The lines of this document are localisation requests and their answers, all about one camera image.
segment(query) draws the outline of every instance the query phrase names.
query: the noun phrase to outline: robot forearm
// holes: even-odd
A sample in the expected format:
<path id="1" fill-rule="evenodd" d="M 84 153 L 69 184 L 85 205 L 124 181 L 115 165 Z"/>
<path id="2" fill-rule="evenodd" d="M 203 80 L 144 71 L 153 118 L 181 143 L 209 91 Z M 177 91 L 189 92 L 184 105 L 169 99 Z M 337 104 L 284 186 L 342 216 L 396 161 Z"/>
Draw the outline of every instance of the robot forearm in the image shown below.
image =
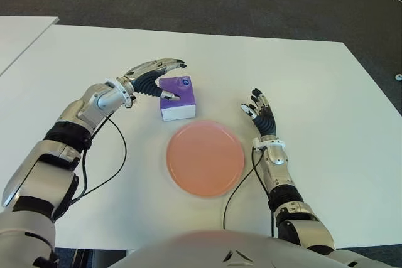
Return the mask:
<path id="1" fill-rule="evenodd" d="M 135 92 L 179 99 L 157 87 L 155 80 L 185 66 L 175 59 L 146 62 L 117 80 L 89 87 L 67 106 L 4 189 L 0 267 L 56 267 L 54 222 L 67 211 L 77 190 L 74 170 L 81 152 L 90 148 L 95 128 L 120 106 L 130 108 Z"/>
<path id="2" fill-rule="evenodd" d="M 263 152 L 261 166 L 269 193 L 269 208 L 274 212 L 278 237 L 320 254 L 335 249 L 330 232 L 303 202 L 288 171 L 285 144 L 276 137 L 276 126 L 271 107 L 258 89 L 253 90 L 253 105 L 242 104 L 241 109 L 251 117 L 261 138 L 253 140 L 253 148 Z"/>

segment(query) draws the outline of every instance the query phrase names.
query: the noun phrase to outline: tissue box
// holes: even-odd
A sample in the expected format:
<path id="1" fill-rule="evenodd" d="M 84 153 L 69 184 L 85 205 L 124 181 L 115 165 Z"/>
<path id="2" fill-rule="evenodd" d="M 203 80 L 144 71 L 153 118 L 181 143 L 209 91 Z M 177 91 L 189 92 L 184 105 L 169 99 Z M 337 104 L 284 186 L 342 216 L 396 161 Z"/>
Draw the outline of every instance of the tissue box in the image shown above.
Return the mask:
<path id="1" fill-rule="evenodd" d="M 161 99 L 164 121 L 195 117 L 195 98 L 190 77 L 161 78 L 159 87 L 180 96 L 180 100 Z"/>

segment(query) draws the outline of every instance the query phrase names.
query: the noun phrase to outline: silver metal arm segment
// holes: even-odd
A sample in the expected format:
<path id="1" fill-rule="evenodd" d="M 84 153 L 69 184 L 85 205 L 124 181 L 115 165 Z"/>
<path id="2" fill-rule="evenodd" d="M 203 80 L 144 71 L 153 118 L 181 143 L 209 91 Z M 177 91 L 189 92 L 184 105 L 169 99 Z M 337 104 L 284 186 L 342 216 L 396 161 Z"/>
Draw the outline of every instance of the silver metal arm segment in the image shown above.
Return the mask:
<path id="1" fill-rule="evenodd" d="M 329 254 L 335 250 L 334 240 L 310 206 L 303 202 L 289 174 L 285 144 L 276 137 L 275 120 L 266 97 L 254 89 L 251 99 L 257 107 L 242 104 L 241 109 L 253 120 L 261 135 L 253 140 L 253 148 L 264 153 L 260 165 L 278 237 L 319 254 Z"/>
<path id="2" fill-rule="evenodd" d="M 78 187 L 74 169 L 81 152 L 90 148 L 95 128 L 120 106 L 130 108 L 135 92 L 180 99 L 155 84 L 159 76 L 178 67 L 186 67 L 184 61 L 141 64 L 123 77 L 89 87 L 81 99 L 67 106 L 4 189 L 0 267 L 56 267 L 54 222 L 67 211 Z"/>

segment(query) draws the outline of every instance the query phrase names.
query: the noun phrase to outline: white table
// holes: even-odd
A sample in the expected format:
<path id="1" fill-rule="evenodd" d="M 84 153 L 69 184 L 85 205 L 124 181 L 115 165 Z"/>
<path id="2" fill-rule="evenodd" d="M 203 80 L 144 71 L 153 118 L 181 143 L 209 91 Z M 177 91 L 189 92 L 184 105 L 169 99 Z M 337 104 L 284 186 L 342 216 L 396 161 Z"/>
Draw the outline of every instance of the white table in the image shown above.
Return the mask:
<path id="1" fill-rule="evenodd" d="M 57 17 L 0 16 L 0 75 L 57 21 Z"/>
<path id="2" fill-rule="evenodd" d="M 163 57 L 187 62 L 169 76 L 192 77 L 196 119 L 232 129 L 246 171 L 258 133 L 239 106 L 254 87 L 265 93 L 291 175 L 338 247 L 401 243 L 402 118 L 343 43 L 53 25 L 0 78 L 8 96 L 0 100 L 0 186 L 89 85 Z M 166 169 L 169 139 L 193 120 L 163 122 L 159 100 L 137 96 L 113 118 L 128 141 L 125 168 L 57 222 L 58 247 L 137 249 L 221 227 L 228 195 L 189 195 Z M 89 151 L 89 187 L 122 155 L 118 133 L 105 126 Z M 228 229 L 269 234 L 266 204 L 253 176 L 231 203 Z"/>

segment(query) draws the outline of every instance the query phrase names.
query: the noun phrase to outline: pink plate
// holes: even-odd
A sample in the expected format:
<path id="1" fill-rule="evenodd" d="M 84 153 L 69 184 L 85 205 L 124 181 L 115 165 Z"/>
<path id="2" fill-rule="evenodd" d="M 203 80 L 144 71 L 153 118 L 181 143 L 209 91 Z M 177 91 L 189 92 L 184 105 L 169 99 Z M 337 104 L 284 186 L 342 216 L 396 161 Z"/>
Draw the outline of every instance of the pink plate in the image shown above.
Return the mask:
<path id="1" fill-rule="evenodd" d="M 212 121 L 192 122 L 170 139 L 166 163 L 183 190 L 202 197 L 220 196 L 240 179 L 244 167 L 241 143 Z"/>

